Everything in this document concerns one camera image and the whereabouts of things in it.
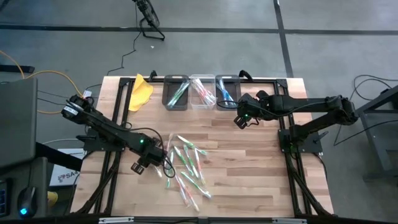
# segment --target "black metal frame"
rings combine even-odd
[[[386,103],[390,103],[392,101],[397,101],[398,98],[398,86],[387,90],[386,92],[379,95],[374,100],[366,103],[362,107],[356,110],[357,114],[361,118],[362,125],[364,129],[367,129],[369,125],[368,114],[371,113],[379,113],[379,114],[398,114],[398,110],[377,110],[380,106],[385,105]],[[364,175],[363,179],[365,181],[383,179],[383,178],[393,178],[398,177],[398,169],[394,168],[391,163],[390,157],[387,153],[387,149],[382,149],[377,147],[378,138],[374,134],[372,134],[372,129],[367,129],[366,137],[368,138],[369,145],[375,152],[379,158],[380,164],[382,166],[382,171],[372,174]]]
[[[52,164],[63,166],[75,171],[80,171],[81,164],[83,163],[83,161],[79,158],[65,154],[38,142],[36,143],[35,152],[36,158],[46,157],[48,162]]]
[[[316,215],[299,215],[296,218],[229,218],[229,217],[107,217],[106,214],[84,214],[76,215],[71,214],[63,217],[44,217],[35,218],[33,220],[9,220],[2,221],[4,224],[15,223],[56,223],[56,224],[97,224],[105,223],[104,221],[113,221],[112,223],[197,223],[197,224],[210,224],[210,223],[280,223],[280,224],[303,224],[303,223],[317,223],[317,224],[392,224],[388,222],[377,222],[369,220],[357,220],[352,218],[340,218],[336,216],[319,217]]]
[[[148,79],[146,79],[147,82],[152,82],[152,83],[163,83],[164,79],[162,77],[159,78],[154,78],[157,76],[156,72],[153,71]],[[283,89],[283,94],[288,95],[288,86],[286,79],[256,79],[252,78],[248,73],[243,73],[241,72],[239,74],[241,77],[241,83],[264,83],[264,84],[272,84],[274,87],[275,94],[279,94],[279,88]],[[113,121],[117,121],[117,117],[119,114],[119,109],[120,109],[120,102],[122,98],[122,92],[123,88],[125,85],[127,85],[127,95],[126,95],[126,100],[124,102],[124,108],[123,108],[123,115],[122,115],[122,120],[121,124],[125,124],[127,121],[127,114],[128,114],[128,104],[130,102],[130,97],[131,97],[131,91],[132,91],[132,86],[134,84],[136,78],[120,78],[119,81],[119,86],[118,86],[118,94],[116,96],[116,102],[114,106],[114,111],[113,111]],[[281,129],[285,129],[285,122],[283,118],[279,118],[279,124]],[[294,119],[293,116],[289,116],[289,124],[293,125],[294,124]],[[294,166],[292,165],[291,161],[291,154],[290,152],[284,152],[285,154],[285,160],[287,164],[287,173],[288,173],[288,178],[289,178],[289,185],[290,185],[290,193],[292,196],[292,204],[294,208],[294,215],[300,215],[302,214],[300,208],[299,208],[299,201],[297,198],[297,191],[295,188],[295,180],[298,180],[299,186],[303,190],[303,199],[304,199],[304,205],[305,205],[305,213],[304,214],[312,214],[311,211],[311,203],[314,207],[317,206],[317,202],[313,202],[315,197],[311,194],[309,189],[305,186],[305,176],[304,176],[304,169],[303,169],[303,162],[302,158],[299,152],[295,152],[295,158],[296,158],[296,163],[297,163],[297,171],[294,169]],[[101,180],[104,179],[106,172],[108,170],[108,164],[110,160],[110,155],[111,152],[105,152],[105,158],[104,158],[104,164],[103,164],[103,169],[101,172]],[[119,163],[121,158],[121,152],[116,152],[116,157],[114,160],[114,163],[117,162]],[[117,173],[118,168],[116,168],[116,173],[113,175],[112,180],[111,180],[111,186],[109,188],[109,194],[108,194],[108,201],[106,204],[106,208],[104,210],[105,213],[110,214],[112,211],[112,206],[113,206],[113,197],[114,197],[114,192],[116,190],[116,180],[117,180]],[[101,210],[101,202],[102,202],[102,193],[98,200],[96,201],[95,205],[95,213],[100,212]]]
[[[157,76],[155,71],[153,71],[151,73],[148,82],[151,82],[154,76]],[[128,116],[128,112],[129,112],[128,104],[130,103],[132,88],[134,86],[135,80],[136,80],[135,78],[120,78],[120,80],[119,80],[118,93],[116,95],[116,100],[115,100],[115,105],[114,105],[114,110],[113,110],[113,115],[112,115],[112,121],[114,121],[114,122],[118,121],[121,98],[123,96],[123,89],[127,85],[126,99],[124,101],[123,114],[122,114],[122,119],[121,119],[121,126],[124,128],[126,127],[127,116]],[[108,172],[108,167],[109,167],[109,162],[110,162],[109,160],[111,158],[111,153],[112,152],[105,152],[104,163],[102,166],[100,181],[104,181],[104,179],[106,177],[106,173]],[[116,163],[117,167],[115,168],[115,170],[114,170],[115,173],[111,178],[111,185],[109,187],[108,201],[106,202],[106,207],[104,209],[104,213],[108,213],[108,214],[110,214],[112,211],[114,192],[116,190],[116,181],[118,179],[119,163],[120,163],[120,158],[121,158],[122,152],[115,152],[115,153],[116,154],[115,154],[113,163],[114,164]],[[100,212],[102,198],[103,198],[103,192],[100,193],[100,195],[95,203],[94,213]]]

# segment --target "clear plastic bin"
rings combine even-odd
[[[214,98],[216,97],[216,77],[212,74],[193,74],[190,76],[191,84],[189,86],[190,92],[190,104],[194,110],[212,110],[216,105],[216,100],[214,103],[206,103],[199,92],[194,88],[193,81],[199,79],[200,83],[205,87],[205,90],[209,94],[212,94]]]
[[[188,88],[178,97],[178,100],[170,105],[171,99],[175,96],[181,84],[189,82],[188,75],[166,75],[164,77],[162,104],[169,111],[185,111],[188,108]]]
[[[223,92],[218,88],[220,86],[220,80],[223,81],[223,85],[228,94],[232,97],[232,100],[237,102],[241,97],[241,81],[237,75],[217,75],[216,76],[216,97],[217,102],[229,100],[224,99]],[[237,105],[227,105],[225,102],[219,103],[221,106],[217,105],[217,109],[220,111],[231,111],[236,110]]]

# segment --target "computer mouse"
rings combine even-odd
[[[36,188],[27,187],[18,195],[18,214],[21,218],[30,218],[36,214],[37,199]]]

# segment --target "power cord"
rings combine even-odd
[[[85,91],[88,90],[89,88],[93,88],[93,87],[101,86],[101,85],[102,85],[102,84],[95,84],[95,85],[89,86],[89,87],[87,87],[87,88],[85,89]]]
[[[54,93],[49,93],[49,92],[46,92],[46,91],[41,91],[41,90],[37,90],[38,92],[40,92],[40,93],[44,93],[44,94],[48,94],[48,95],[52,95],[52,96],[57,96],[57,97],[61,97],[61,98],[65,98],[65,99],[69,99],[70,97],[67,97],[67,96],[61,96],[61,95],[57,95],[57,94],[54,94]]]
[[[27,178],[27,188],[29,187],[29,185],[30,185],[30,177],[31,177],[31,175],[32,175],[32,163],[33,163],[33,161],[31,161],[30,163],[29,163],[29,175],[28,175],[28,178]]]
[[[374,75],[358,75],[358,76],[356,76],[356,77],[354,78],[354,91],[356,92],[356,94],[358,94],[359,97],[361,97],[361,98],[364,99],[364,100],[369,100],[369,101],[370,101],[370,100],[373,100],[373,99],[365,98],[365,97],[363,97],[361,94],[359,94],[359,92],[357,91],[357,88],[359,87],[359,85],[356,86],[355,83],[356,83],[356,80],[357,80],[358,78],[361,78],[361,77],[371,77],[371,78],[373,78],[373,79],[368,79],[368,80],[374,80],[374,81],[381,82],[381,83],[385,84],[385,86],[387,86],[387,87],[389,87],[389,88],[391,88],[391,86],[389,86],[387,83],[385,83],[385,82],[383,82],[383,81],[398,82],[398,80],[396,80],[396,79],[381,78],[381,77],[377,77],[377,76],[374,76]]]
[[[166,167],[165,164],[162,164],[162,166],[163,166],[163,172],[164,172],[164,174],[165,174],[168,178],[173,178],[173,177],[175,176],[175,169],[174,169],[172,163],[170,162],[170,159],[169,159],[169,157],[168,157],[168,155],[167,155],[167,153],[166,153],[166,151],[165,151],[165,149],[164,149],[163,138],[162,138],[162,136],[159,134],[159,132],[157,132],[156,130],[154,130],[154,129],[152,129],[152,128],[124,128],[124,127],[120,127],[120,126],[118,126],[118,125],[110,125],[110,124],[108,124],[108,123],[104,123],[102,120],[100,120],[100,119],[97,118],[96,116],[94,116],[94,115],[92,115],[92,114],[90,114],[90,113],[87,113],[87,112],[84,111],[84,110],[81,110],[81,109],[77,108],[77,107],[76,107],[74,104],[72,104],[69,100],[66,100],[66,101],[67,101],[67,103],[68,103],[68,106],[73,107],[73,109],[75,109],[75,110],[77,110],[77,111],[79,111],[79,112],[82,112],[82,113],[84,113],[84,114],[87,115],[87,116],[91,116],[92,118],[98,120],[98,121],[101,122],[102,124],[105,124],[105,125],[107,125],[107,126],[109,126],[109,127],[111,127],[111,128],[115,128],[115,129],[120,130],[120,131],[149,130],[149,131],[155,132],[156,135],[159,137],[159,140],[160,140],[160,143],[161,143],[161,146],[162,146],[162,151],[163,151],[163,153],[165,154],[165,163],[166,163],[167,165],[169,165],[169,167]],[[167,170],[173,170],[173,175],[169,175],[168,172],[167,172]]]
[[[13,59],[11,56],[9,56],[8,54],[4,53],[2,50],[0,50],[0,54],[4,55],[4,56],[7,57],[9,60],[11,60],[12,62],[14,62],[14,64],[18,67],[18,69],[19,69],[19,71],[20,71],[20,73],[21,73],[22,79],[32,78],[32,77],[34,77],[34,76],[36,76],[36,75],[38,75],[38,74],[42,74],[42,73],[55,73],[55,74],[58,74],[58,75],[61,75],[61,76],[65,77],[65,78],[73,85],[73,87],[75,88],[76,92],[77,92],[80,96],[83,96],[83,95],[81,94],[81,92],[79,91],[79,89],[77,88],[76,84],[73,82],[73,80],[72,80],[68,75],[66,75],[66,74],[64,74],[64,73],[62,73],[62,72],[54,71],[54,70],[44,70],[44,71],[40,71],[40,72],[35,72],[35,73],[29,75],[28,77],[25,77],[24,72],[23,72],[22,69],[21,69],[21,66],[19,66],[19,64],[18,64],[18,62],[17,62],[16,60],[14,60],[14,59]],[[59,113],[61,113],[61,111],[47,112],[47,111],[41,111],[41,110],[37,110],[37,112],[43,113],[43,114],[59,114]]]
[[[326,171],[326,165],[325,165],[323,159],[317,153],[313,153],[313,155],[318,157],[319,161],[322,163],[323,170],[325,171],[326,181],[328,181],[328,172]]]
[[[47,103],[54,104],[54,105],[65,106],[65,104],[61,104],[61,103],[54,103],[54,102],[52,102],[52,101],[50,101],[50,100],[41,99],[41,98],[39,98],[39,97],[37,97],[37,99],[38,99],[38,100],[41,100],[41,101],[44,101],[44,102],[47,102]]]
[[[358,78],[360,78],[360,77],[371,77],[371,78],[368,78],[368,79],[363,80],[363,81],[362,81],[361,83],[359,83],[358,86],[357,86],[355,83],[356,83],[356,80],[357,80]],[[351,96],[349,97],[349,100],[351,101],[351,99],[354,97],[354,93],[358,94],[358,96],[361,97],[361,98],[364,99],[364,100],[372,100],[372,99],[368,99],[368,98],[365,98],[365,97],[361,96],[361,95],[359,94],[359,92],[358,92],[358,88],[359,88],[363,83],[368,82],[368,81],[380,82],[380,83],[384,84],[385,86],[391,88],[390,85],[388,85],[387,83],[385,83],[385,82],[382,81],[382,80],[384,80],[384,81],[389,81],[389,82],[398,82],[398,80],[388,79],[388,78],[381,78],[381,77],[377,77],[377,76],[374,76],[374,75],[358,75],[358,76],[356,76],[356,77],[354,78],[354,90],[353,90]],[[386,123],[396,122],[396,121],[398,121],[398,120],[385,121],[385,122],[381,122],[381,123],[372,125],[372,126],[366,128],[366,129],[364,129],[364,130],[362,130],[362,131],[360,131],[360,132],[358,132],[358,133],[356,133],[356,134],[353,134],[353,135],[351,135],[351,136],[345,138],[344,140],[341,140],[341,141],[337,142],[338,136],[339,136],[340,131],[341,131],[341,125],[340,125],[339,128],[338,128],[338,130],[337,130],[337,134],[336,134],[336,138],[335,138],[335,141],[334,141],[334,143],[333,143],[333,146],[337,146],[337,145],[339,145],[340,143],[343,143],[343,142],[345,142],[345,141],[347,141],[347,140],[349,140],[349,139],[351,139],[351,138],[353,138],[353,137],[355,137],[355,136],[357,136],[357,135],[363,133],[364,131],[367,131],[367,130],[373,128],[373,127],[376,127],[376,126],[379,126],[379,125],[382,125],[382,124],[386,124]]]
[[[303,105],[303,106],[299,106],[298,108],[292,109],[292,110],[290,110],[289,112],[283,113],[283,114],[275,114],[275,113],[273,113],[273,112],[271,112],[271,111],[269,111],[269,110],[267,110],[267,109],[264,109],[264,108],[261,108],[260,106],[256,106],[256,105],[252,105],[252,104],[250,104],[250,106],[253,106],[253,107],[255,107],[255,108],[257,108],[257,109],[260,109],[260,110],[262,110],[262,111],[265,111],[266,113],[269,113],[269,114],[271,114],[271,115],[273,115],[273,116],[275,116],[275,117],[277,117],[277,118],[280,118],[280,117],[283,117],[283,116],[288,116],[288,115],[290,115],[290,114],[292,114],[292,113],[294,113],[294,112],[296,112],[296,111],[298,111],[298,110],[301,110],[301,109],[303,109],[303,108],[306,108],[306,107],[308,107],[308,106],[322,105],[322,104],[325,104],[325,103],[334,102],[334,101],[337,100],[338,98],[341,98],[341,96],[335,96],[335,97],[333,97],[330,101],[326,101],[326,102],[309,103],[309,104],[306,104],[306,105]],[[235,102],[235,101],[223,100],[223,101],[217,102],[217,105],[220,106],[220,107],[222,107],[222,108],[226,108],[226,109],[238,109],[238,108],[239,108],[238,106],[235,107],[235,108],[227,108],[227,107],[221,106],[220,103],[224,103],[224,102],[230,102],[230,103],[236,103],[236,104],[238,104],[238,102]]]
[[[138,15],[137,15],[137,3],[136,3],[136,27],[138,28]],[[124,69],[124,65],[123,65],[123,63],[124,63],[124,57],[125,56],[128,56],[128,55],[131,55],[132,53],[134,53],[135,51],[137,51],[136,50],[136,40],[138,39],[138,37],[141,35],[141,31],[138,33],[138,35],[137,35],[137,37],[134,39],[134,41],[132,42],[132,51],[130,51],[129,53],[127,53],[127,54],[124,54],[124,55],[122,55],[122,62],[121,62],[121,65],[120,65],[120,67],[119,68],[115,68],[115,69],[111,69],[111,70],[109,70],[107,73],[106,73],[106,76],[108,76],[109,75],[109,73],[111,73],[111,72],[114,72],[114,71],[117,71],[117,70],[120,70],[120,69]]]
[[[60,142],[60,141],[79,141],[79,139],[76,139],[76,138],[74,138],[74,139],[56,139],[56,140],[47,141],[47,142],[42,143],[42,144],[50,144],[50,143],[53,143],[53,142]]]

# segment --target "desk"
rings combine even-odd
[[[109,119],[118,90],[120,77],[104,77],[97,110]],[[301,78],[288,78],[289,93],[295,98],[306,98]],[[142,175],[130,167],[137,156],[130,151],[122,154],[114,195],[112,216],[191,216],[191,217],[292,217],[292,200],[284,155],[280,152],[277,130],[278,121],[261,121],[259,126],[240,130],[234,123],[235,111],[167,111],[162,105],[163,83],[151,83],[154,88],[150,100],[139,111],[129,112],[127,121],[133,127],[156,129],[165,144],[171,132],[181,134],[198,147],[208,151],[201,165],[206,188],[211,200],[202,197],[193,187],[194,199],[200,213],[185,208],[178,187],[172,180],[171,189],[165,189],[165,177],[160,179],[152,168]],[[259,90],[273,94],[272,85],[241,84],[242,93],[254,96]],[[119,110],[120,123],[123,104]],[[297,124],[311,120],[309,113],[296,113]],[[88,200],[98,185],[104,152],[92,153],[84,160],[77,185],[72,211]],[[329,212],[333,212],[323,167],[314,155],[302,154],[307,185],[317,200]],[[175,160],[175,167],[182,167]],[[298,190],[300,208],[302,194]],[[103,206],[106,204],[107,189]]]

